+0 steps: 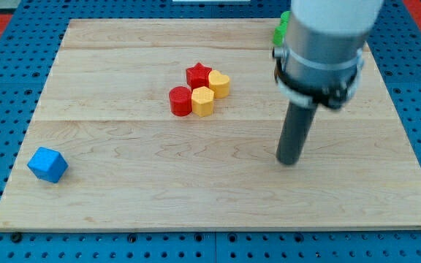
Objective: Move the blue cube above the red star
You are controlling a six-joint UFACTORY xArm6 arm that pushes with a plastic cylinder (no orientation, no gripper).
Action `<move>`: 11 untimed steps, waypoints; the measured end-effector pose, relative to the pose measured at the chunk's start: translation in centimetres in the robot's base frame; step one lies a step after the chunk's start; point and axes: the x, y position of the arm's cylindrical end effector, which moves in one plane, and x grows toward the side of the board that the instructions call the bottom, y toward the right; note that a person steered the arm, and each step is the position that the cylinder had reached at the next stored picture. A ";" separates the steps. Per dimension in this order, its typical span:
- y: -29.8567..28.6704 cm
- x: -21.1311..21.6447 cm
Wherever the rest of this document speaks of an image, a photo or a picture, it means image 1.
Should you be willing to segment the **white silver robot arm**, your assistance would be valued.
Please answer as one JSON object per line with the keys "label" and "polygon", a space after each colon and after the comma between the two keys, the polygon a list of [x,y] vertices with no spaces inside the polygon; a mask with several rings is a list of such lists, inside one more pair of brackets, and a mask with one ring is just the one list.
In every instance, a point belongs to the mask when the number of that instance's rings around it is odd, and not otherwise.
{"label": "white silver robot arm", "polygon": [[273,50],[282,94],[298,107],[343,107],[358,89],[363,47],[383,3],[292,0],[284,42]]}

